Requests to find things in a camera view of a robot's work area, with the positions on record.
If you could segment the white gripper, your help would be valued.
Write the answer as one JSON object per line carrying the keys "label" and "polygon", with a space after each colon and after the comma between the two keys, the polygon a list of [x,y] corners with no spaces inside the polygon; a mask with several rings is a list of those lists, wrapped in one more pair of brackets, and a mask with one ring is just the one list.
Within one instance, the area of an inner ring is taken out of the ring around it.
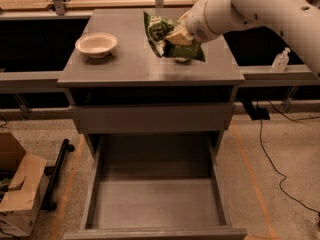
{"label": "white gripper", "polygon": [[200,43],[209,42],[224,33],[243,30],[244,17],[231,0],[199,0],[188,12],[185,26],[176,26],[166,39],[182,46],[191,45],[193,38]]}

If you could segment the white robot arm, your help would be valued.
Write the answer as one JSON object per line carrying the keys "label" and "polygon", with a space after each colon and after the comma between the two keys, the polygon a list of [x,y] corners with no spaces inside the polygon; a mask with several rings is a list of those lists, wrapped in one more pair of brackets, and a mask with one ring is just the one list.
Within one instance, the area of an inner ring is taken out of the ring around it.
{"label": "white robot arm", "polygon": [[320,9],[305,0],[199,0],[166,39],[175,45],[206,43],[258,26],[275,32],[314,75],[320,74]]}

